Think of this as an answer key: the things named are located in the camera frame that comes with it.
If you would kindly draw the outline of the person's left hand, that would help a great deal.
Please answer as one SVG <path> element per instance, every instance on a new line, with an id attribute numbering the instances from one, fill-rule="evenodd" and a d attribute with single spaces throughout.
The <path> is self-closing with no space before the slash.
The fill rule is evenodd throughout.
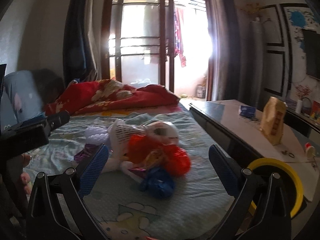
<path id="1" fill-rule="evenodd" d="M 22 157 L 23 157 L 22 165 L 23 165 L 23 168 L 25 168 L 29 165 L 32 159 L 32 156 L 29 154 L 23 154 Z M 22 172 L 22 174 L 20 175 L 20 179 L 21 179 L 25 194 L 30 195 L 32 191 L 31 177 L 27 172 Z"/>

